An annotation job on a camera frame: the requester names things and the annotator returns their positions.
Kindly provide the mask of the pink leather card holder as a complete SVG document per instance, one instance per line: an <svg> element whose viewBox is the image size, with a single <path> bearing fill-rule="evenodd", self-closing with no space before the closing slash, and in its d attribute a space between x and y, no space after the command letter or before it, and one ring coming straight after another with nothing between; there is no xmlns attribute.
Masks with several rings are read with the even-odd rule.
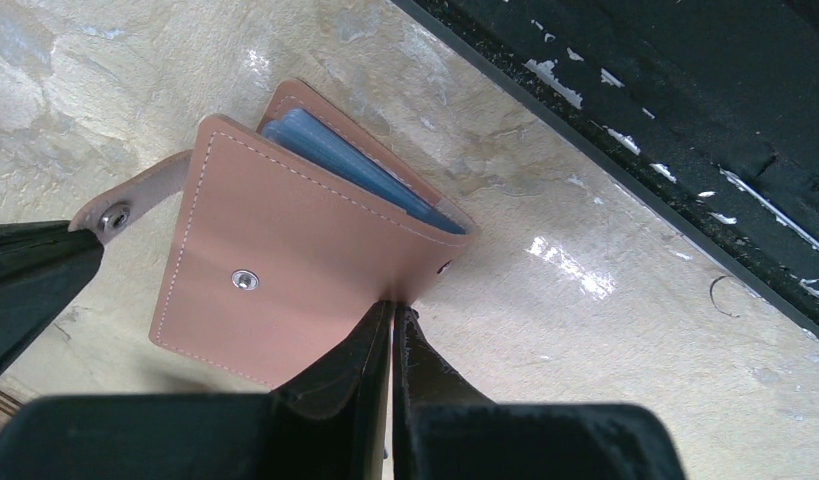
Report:
<svg viewBox="0 0 819 480"><path fill-rule="evenodd" d="M149 339L275 388L379 301L417 300L477 227L306 83L257 129L215 114L190 150L98 195L70 222L109 242L182 197Z"/></svg>

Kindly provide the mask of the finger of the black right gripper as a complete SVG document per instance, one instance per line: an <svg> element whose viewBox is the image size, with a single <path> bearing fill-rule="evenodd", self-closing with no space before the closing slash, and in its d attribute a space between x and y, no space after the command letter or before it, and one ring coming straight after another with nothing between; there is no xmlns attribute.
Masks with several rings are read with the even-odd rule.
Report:
<svg viewBox="0 0 819 480"><path fill-rule="evenodd" d="M0 224L0 376L88 285L104 246L68 222Z"/></svg>

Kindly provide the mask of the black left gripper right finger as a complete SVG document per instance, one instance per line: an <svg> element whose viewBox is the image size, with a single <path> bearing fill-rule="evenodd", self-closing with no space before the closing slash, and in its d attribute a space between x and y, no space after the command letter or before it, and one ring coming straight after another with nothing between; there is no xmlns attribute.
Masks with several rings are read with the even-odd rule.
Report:
<svg viewBox="0 0 819 480"><path fill-rule="evenodd" d="M663 424L634 404L504 404L472 386L398 306L393 333L397 479L682 479Z"/></svg>

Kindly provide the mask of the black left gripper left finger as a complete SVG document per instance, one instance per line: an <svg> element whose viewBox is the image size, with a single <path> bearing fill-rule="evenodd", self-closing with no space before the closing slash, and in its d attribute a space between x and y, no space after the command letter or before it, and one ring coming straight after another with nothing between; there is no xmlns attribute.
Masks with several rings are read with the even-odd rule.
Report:
<svg viewBox="0 0 819 480"><path fill-rule="evenodd" d="M0 433L0 479L378 479L395 306L267 393L44 397Z"/></svg>

